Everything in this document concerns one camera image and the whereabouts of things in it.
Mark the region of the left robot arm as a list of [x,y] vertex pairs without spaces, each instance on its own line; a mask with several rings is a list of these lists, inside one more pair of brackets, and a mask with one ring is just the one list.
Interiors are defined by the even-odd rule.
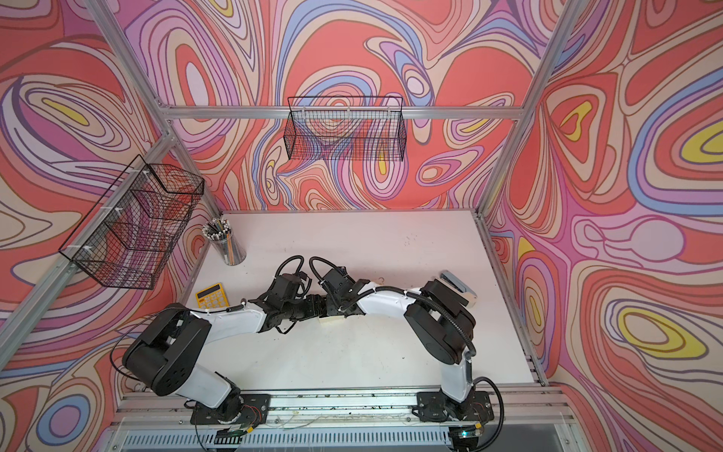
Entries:
[[241,418],[245,402],[229,379],[198,364],[204,347],[232,336],[280,329],[327,314],[326,298],[308,293],[305,274],[277,276],[252,301],[216,311],[171,303],[124,352],[122,364],[158,397],[177,395],[196,403],[220,424]]

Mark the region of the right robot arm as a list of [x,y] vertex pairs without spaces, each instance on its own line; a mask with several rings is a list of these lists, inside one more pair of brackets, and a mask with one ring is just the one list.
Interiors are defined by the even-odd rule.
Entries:
[[387,316],[405,320],[424,349],[441,364],[441,389],[435,401],[429,392],[418,395],[415,415],[427,422],[462,421],[472,415],[476,356],[476,320],[461,292],[440,279],[420,288],[381,286],[354,280],[335,267],[318,282],[327,300],[342,316]]

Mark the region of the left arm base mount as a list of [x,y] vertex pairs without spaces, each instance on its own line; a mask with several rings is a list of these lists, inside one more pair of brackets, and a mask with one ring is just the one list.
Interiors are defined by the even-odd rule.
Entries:
[[231,395],[218,408],[200,404],[194,408],[190,423],[194,426],[241,425],[255,427],[265,424],[270,409],[269,394]]

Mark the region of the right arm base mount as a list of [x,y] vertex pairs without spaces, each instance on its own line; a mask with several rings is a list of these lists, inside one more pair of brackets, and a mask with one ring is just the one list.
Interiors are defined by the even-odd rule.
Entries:
[[455,401],[442,391],[419,392],[412,414],[422,422],[474,421],[487,424],[495,420],[490,395],[472,390],[464,401]]

